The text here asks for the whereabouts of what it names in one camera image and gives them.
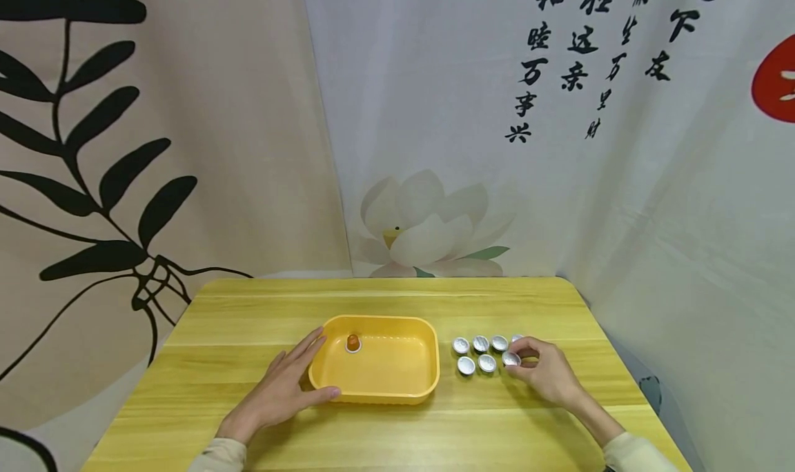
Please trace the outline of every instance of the table top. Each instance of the table top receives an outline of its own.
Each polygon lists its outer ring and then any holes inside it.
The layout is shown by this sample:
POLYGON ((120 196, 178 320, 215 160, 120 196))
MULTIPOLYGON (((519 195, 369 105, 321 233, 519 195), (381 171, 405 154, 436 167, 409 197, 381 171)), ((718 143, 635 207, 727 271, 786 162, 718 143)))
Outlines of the table top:
POLYGON ((559 278, 223 279, 189 306, 85 472, 185 471, 268 363, 335 315, 428 320, 438 387, 417 406, 327 404, 260 432, 247 471, 601 471, 600 448, 565 410, 506 374, 464 379, 451 340, 555 342, 628 431, 690 471, 605 333, 559 278))

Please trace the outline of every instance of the small orange figurine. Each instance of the small orange figurine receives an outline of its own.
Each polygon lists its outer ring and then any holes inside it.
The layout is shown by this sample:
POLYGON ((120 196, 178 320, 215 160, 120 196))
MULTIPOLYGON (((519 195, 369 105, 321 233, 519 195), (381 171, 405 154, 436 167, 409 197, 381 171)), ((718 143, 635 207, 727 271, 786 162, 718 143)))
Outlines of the small orange figurine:
POLYGON ((362 342, 359 341, 359 336, 355 334, 349 335, 349 339, 345 345, 345 349, 348 350, 350 353, 356 353, 362 347, 362 342))

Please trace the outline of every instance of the beige sleeve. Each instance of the beige sleeve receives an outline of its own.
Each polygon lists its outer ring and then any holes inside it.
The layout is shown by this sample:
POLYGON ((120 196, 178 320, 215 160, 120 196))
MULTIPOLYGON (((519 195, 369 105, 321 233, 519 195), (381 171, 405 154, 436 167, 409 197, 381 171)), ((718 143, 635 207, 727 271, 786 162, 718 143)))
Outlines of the beige sleeve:
POLYGON ((188 472, 241 472, 246 465, 246 445, 216 437, 190 463, 188 472))
POLYGON ((608 442, 605 462, 615 472, 678 472, 651 442, 629 432, 608 442))

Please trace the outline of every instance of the yellow plastic tray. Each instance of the yellow plastic tray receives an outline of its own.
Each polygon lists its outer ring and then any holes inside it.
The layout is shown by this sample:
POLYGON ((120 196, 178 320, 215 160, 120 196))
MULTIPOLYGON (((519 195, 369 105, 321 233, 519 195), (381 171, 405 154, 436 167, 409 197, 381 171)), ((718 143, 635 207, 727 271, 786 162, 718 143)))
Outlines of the yellow plastic tray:
POLYGON ((340 315, 327 321, 325 345, 309 367, 315 388, 335 385, 341 403, 419 404, 439 383, 436 331, 417 317, 340 315), (359 336, 359 352, 345 350, 359 336))

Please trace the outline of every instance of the fabric backdrop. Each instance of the fabric backdrop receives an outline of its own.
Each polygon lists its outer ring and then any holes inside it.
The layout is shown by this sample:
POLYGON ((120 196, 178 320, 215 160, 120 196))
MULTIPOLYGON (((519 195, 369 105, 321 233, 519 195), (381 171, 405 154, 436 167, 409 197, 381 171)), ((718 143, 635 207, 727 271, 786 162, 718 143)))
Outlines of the fabric backdrop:
POLYGON ((356 275, 564 275, 695 470, 795 470, 795 0, 306 1, 356 275))
POLYGON ((303 0, 67 1, 0 0, 9 472, 79 470, 201 284, 351 274, 303 0))

